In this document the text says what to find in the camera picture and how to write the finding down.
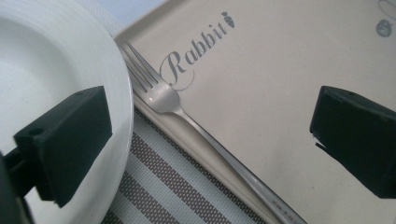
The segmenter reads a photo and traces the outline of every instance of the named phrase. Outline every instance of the silver fork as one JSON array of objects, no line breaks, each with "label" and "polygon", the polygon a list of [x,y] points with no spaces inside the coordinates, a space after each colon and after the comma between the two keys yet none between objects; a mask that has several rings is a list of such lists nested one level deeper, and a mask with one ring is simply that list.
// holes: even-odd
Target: silver fork
[{"label": "silver fork", "polygon": [[129,69],[134,92],[154,111],[174,113],[185,119],[206,141],[226,160],[246,183],[253,189],[262,202],[282,223],[306,223],[279,196],[222,146],[212,135],[195,122],[180,107],[178,93],[149,65],[128,41],[120,46]]}]

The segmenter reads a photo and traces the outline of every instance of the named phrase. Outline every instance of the beige paper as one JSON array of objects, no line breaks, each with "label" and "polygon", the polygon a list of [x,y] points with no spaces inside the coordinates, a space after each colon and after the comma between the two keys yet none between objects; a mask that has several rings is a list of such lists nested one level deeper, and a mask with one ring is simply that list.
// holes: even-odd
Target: beige paper
[{"label": "beige paper", "polygon": [[[135,24],[129,41],[186,112],[308,223],[396,223],[396,200],[374,196],[309,132],[323,85],[396,110],[395,21],[383,2],[175,1]],[[269,216],[185,125],[140,108]]]}]

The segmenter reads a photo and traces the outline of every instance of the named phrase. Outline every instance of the striped placemat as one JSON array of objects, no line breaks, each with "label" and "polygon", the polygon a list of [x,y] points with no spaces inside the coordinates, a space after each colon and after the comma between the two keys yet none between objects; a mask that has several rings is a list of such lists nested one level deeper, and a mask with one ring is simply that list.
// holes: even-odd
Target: striped placemat
[{"label": "striped placemat", "polygon": [[136,109],[127,167],[102,223],[266,222]]}]

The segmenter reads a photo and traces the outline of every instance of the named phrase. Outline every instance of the white plate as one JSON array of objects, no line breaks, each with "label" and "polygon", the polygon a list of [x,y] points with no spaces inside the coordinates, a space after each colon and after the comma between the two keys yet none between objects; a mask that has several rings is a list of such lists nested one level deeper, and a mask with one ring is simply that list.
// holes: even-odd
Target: white plate
[{"label": "white plate", "polygon": [[120,183],[131,144],[128,72],[106,30],[74,1],[0,1],[0,148],[70,94],[105,86],[113,135],[62,209],[26,196],[35,223],[98,223]]}]

